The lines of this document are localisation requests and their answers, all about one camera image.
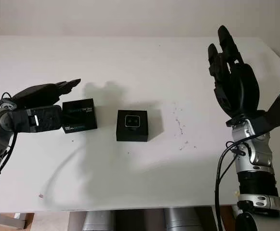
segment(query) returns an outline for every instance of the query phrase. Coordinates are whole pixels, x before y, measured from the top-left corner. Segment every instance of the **wire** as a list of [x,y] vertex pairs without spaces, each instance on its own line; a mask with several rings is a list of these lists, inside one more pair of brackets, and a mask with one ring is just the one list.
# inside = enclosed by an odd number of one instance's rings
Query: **wire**
[[7,152],[4,153],[4,156],[3,156],[3,157],[6,157],[6,158],[5,158],[4,162],[3,162],[3,163],[1,164],[1,166],[0,166],[0,173],[1,173],[1,171],[3,170],[3,168],[5,167],[5,165],[7,164],[7,162],[8,162],[8,160],[9,160],[11,154],[13,153],[13,149],[14,149],[14,145],[15,145],[17,136],[18,136],[18,133],[15,132],[15,133],[13,134],[13,141],[12,141],[12,143],[11,143],[11,145],[10,145],[9,151],[7,151]]
[[4,98],[4,95],[5,95],[5,94],[7,94],[7,95],[9,96],[9,98],[12,98],[11,95],[10,95],[8,92],[4,92],[4,93],[1,95],[1,100]]
[[[232,142],[232,141],[226,142],[226,147],[228,147],[228,145],[227,145],[228,143],[234,143],[234,142]],[[248,153],[251,151],[251,150],[250,150],[250,147],[249,147],[249,145],[248,145],[247,143],[242,142],[241,144],[243,144],[243,145],[245,145],[245,146],[247,147]],[[228,171],[228,169],[229,169],[229,168],[231,167],[231,165],[234,163],[234,161],[236,160],[236,158],[237,158],[239,155],[245,155],[245,152],[238,150],[238,146],[236,146],[235,151],[233,151],[233,149],[231,149],[231,152],[233,152],[233,153],[235,154],[235,155],[234,155],[234,158],[233,158],[233,160],[229,163],[229,165],[228,165],[227,168],[224,170],[224,172],[221,174],[221,177],[220,177],[220,179],[219,179],[219,183],[221,182],[221,179],[222,179],[223,176],[226,174],[226,172]]]
[[219,161],[218,161],[218,167],[217,167],[217,174],[216,174],[216,182],[215,182],[215,209],[216,209],[216,217],[217,217],[217,223],[218,223],[218,230],[222,231],[222,223],[221,223],[221,216],[220,216],[220,204],[219,204],[219,185],[220,185],[220,181],[222,179],[222,177],[225,175],[225,173],[227,172],[227,170],[231,167],[231,165],[233,164],[233,162],[235,161],[235,159],[237,158],[234,157],[234,159],[231,161],[231,163],[229,164],[229,166],[225,169],[224,173],[222,174],[222,176],[220,177],[220,172],[221,172],[221,166],[222,166],[222,161],[225,158],[226,154],[228,153],[228,151],[230,151],[233,147],[238,146],[239,144],[243,143],[244,145],[248,145],[245,143],[245,141],[248,140],[252,140],[256,137],[262,136],[264,135],[264,133],[260,133],[257,135],[252,135],[250,137],[246,137],[244,139],[241,139],[239,141],[233,142],[230,146],[228,146],[228,144],[231,141],[226,142],[226,146],[227,148],[222,152]]
[[219,179],[219,183],[221,182],[221,179],[223,178],[223,176],[226,174],[226,172],[228,171],[228,169],[231,167],[231,165],[234,163],[234,161],[236,160],[237,156],[239,154],[235,154],[233,160],[229,163],[229,165],[227,166],[227,168],[224,170],[224,172],[221,174],[221,177]]

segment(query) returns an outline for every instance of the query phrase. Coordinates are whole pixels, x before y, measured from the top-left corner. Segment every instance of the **white wall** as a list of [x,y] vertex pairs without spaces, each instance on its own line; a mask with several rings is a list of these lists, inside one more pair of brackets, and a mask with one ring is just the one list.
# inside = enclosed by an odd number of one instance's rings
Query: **white wall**
[[280,0],[0,0],[0,35],[260,37],[280,56]]

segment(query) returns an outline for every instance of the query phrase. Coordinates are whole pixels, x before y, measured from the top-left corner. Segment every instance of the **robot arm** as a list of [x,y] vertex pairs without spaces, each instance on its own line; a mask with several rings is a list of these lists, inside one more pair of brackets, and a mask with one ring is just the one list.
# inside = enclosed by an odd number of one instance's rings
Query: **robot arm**
[[218,36],[222,53],[211,44],[208,48],[209,71],[215,79],[215,95],[231,119],[234,143],[222,154],[216,177],[215,206],[221,231],[219,184],[222,160],[231,148],[235,153],[240,183],[238,207],[243,211],[236,219],[237,231],[280,230],[280,197],[276,188],[269,132],[280,126],[280,95],[266,112],[257,110],[259,87],[252,68],[242,60],[228,30],[221,26]]
[[[10,155],[19,132],[43,132],[60,129],[61,107],[53,105],[59,96],[68,94],[80,79],[33,86],[11,98],[0,100],[0,173]],[[10,138],[12,144],[8,151]]]

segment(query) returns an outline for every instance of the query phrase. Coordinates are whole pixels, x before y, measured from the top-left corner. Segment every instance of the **white table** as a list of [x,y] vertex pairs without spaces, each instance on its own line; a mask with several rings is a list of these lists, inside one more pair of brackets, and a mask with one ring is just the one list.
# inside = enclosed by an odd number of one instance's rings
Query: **white table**
[[[280,93],[280,58],[257,38],[235,41],[259,82],[259,108],[268,109]],[[0,212],[213,205],[217,161],[232,138],[208,71],[211,42],[218,39],[0,37],[0,96],[81,78],[58,104],[93,98],[98,123],[19,134],[0,176]],[[149,142],[116,142],[118,109],[148,111]],[[280,128],[270,147],[280,194]],[[233,166],[221,204],[235,204],[237,190]]]

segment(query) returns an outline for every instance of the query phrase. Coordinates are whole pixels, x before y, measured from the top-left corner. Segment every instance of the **black box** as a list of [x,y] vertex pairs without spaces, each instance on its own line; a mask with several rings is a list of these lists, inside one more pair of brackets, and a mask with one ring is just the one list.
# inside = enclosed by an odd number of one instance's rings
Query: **black box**
[[65,133],[96,128],[93,99],[63,102],[63,129]]
[[146,142],[147,139],[147,111],[119,110],[117,115],[116,140]]

